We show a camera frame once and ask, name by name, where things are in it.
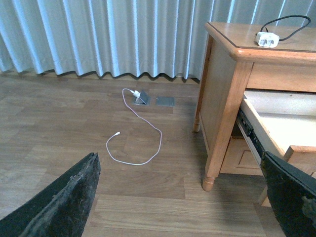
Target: power cord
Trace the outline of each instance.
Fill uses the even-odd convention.
[[[158,153],[159,153],[159,151],[160,151],[160,148],[161,148],[162,132],[161,132],[158,128],[156,128],[155,126],[153,126],[149,121],[147,121],[147,120],[144,119],[143,117],[140,117],[131,107],[129,107],[129,106],[127,105],[126,100],[125,100],[125,96],[124,96],[124,91],[125,91],[125,90],[130,91],[136,98],[139,98],[140,93],[139,93],[137,90],[133,91],[133,90],[124,88],[124,89],[122,90],[122,96],[123,96],[124,104],[125,104],[137,117],[139,117],[140,119],[142,119],[143,121],[145,121],[146,123],[148,123],[151,127],[153,127],[153,128],[160,134],[159,148],[158,148],[158,151],[157,151],[148,161],[146,161],[146,162],[144,162],[144,163],[129,163],[129,162],[125,162],[125,161],[121,161],[121,160],[115,159],[115,158],[112,156],[112,154],[110,153],[110,151],[109,151],[108,143],[109,143],[109,141],[110,141],[113,137],[118,136],[118,135],[120,134],[120,132],[117,132],[116,134],[114,134],[113,136],[111,136],[111,137],[107,140],[107,142],[106,142],[107,151],[108,151],[110,157],[111,157],[113,160],[117,161],[117,162],[120,162],[120,163],[123,163],[123,164],[130,164],[130,165],[144,165],[144,164],[149,163],[156,155],[158,155]]]
[[[279,20],[283,20],[283,19],[286,19],[286,18],[290,18],[290,17],[301,17],[301,18],[305,18],[308,20],[308,23],[306,23],[304,26],[302,26],[301,28],[297,29],[296,31],[294,31],[292,34],[290,34],[289,36],[285,37],[285,38],[282,38],[282,39],[279,39],[278,41],[284,41],[284,40],[287,40],[289,38],[291,38],[293,35],[295,35],[297,32],[299,32],[300,30],[304,29],[305,27],[307,27],[310,22],[311,22],[311,19],[308,17],[308,16],[303,16],[303,15],[289,15],[289,16],[283,16],[281,18],[278,18],[278,19],[275,19],[275,20],[272,20],[272,21],[269,21],[268,23],[264,24],[261,29],[260,29],[260,32],[263,32],[263,28],[265,28],[268,24],[271,24],[275,21],[279,21]]]
[[[308,20],[308,23],[306,23],[304,26],[302,26],[301,28],[297,29],[296,31],[294,31],[293,33],[291,33],[289,36],[280,39],[279,36],[277,36],[274,33],[271,33],[268,31],[267,29],[267,25],[270,23],[273,23],[275,21],[279,21],[279,20],[283,20],[286,18],[290,18],[290,17],[301,17],[301,18],[305,18]],[[269,47],[269,48],[274,48],[277,46],[279,41],[284,41],[287,40],[289,38],[291,38],[294,34],[296,34],[297,32],[299,32],[300,30],[304,29],[305,27],[307,27],[311,22],[311,19],[308,16],[303,16],[303,15],[289,15],[289,16],[283,16],[281,18],[269,21],[268,23],[264,24],[261,29],[260,32],[258,32],[256,34],[256,42],[258,43],[259,46],[262,47]]]

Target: open drawer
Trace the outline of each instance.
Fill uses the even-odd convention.
[[[316,178],[316,94],[247,90],[237,124],[259,164],[267,150]]]

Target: white power adapter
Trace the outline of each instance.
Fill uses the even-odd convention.
[[[270,32],[259,32],[256,36],[256,42],[259,46],[274,48],[277,46],[280,37]]]

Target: white charging cable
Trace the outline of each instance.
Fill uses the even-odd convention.
[[[148,122],[146,119],[140,117],[131,107],[129,107],[129,106],[127,105],[127,103],[126,103],[126,101],[125,101],[125,97],[124,97],[124,91],[125,91],[125,90],[129,90],[130,92],[132,92],[133,95],[134,95],[137,99],[139,98],[140,93],[139,93],[137,90],[133,91],[133,90],[124,88],[124,89],[122,90],[122,96],[123,96],[124,103],[125,103],[125,105],[126,105],[137,117],[139,117],[140,119],[142,119],[143,121],[145,121],[146,123],[148,123],[151,127],[153,127],[156,131],[159,132],[159,134],[160,134],[159,148],[158,148],[158,151],[157,151],[148,161],[146,161],[146,162],[144,162],[144,163],[129,163],[129,162],[125,162],[125,161],[121,161],[121,160],[115,159],[115,158],[112,156],[112,154],[110,153],[110,151],[109,151],[108,143],[109,143],[109,141],[110,141],[113,137],[115,137],[115,136],[117,136],[117,135],[120,134],[120,132],[117,132],[116,134],[114,134],[113,136],[111,136],[111,137],[107,140],[107,143],[106,143],[107,151],[108,151],[110,157],[111,157],[113,160],[117,161],[117,162],[120,162],[120,163],[123,163],[123,164],[130,164],[130,165],[144,165],[144,164],[147,164],[148,162],[150,162],[150,161],[159,153],[160,148],[161,148],[162,132],[161,132],[158,128],[156,128],[155,126],[153,126],[150,122]]]

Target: curtain fold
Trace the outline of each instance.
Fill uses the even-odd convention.
[[[313,0],[0,0],[0,70],[199,79],[205,22],[263,24],[315,8]]]

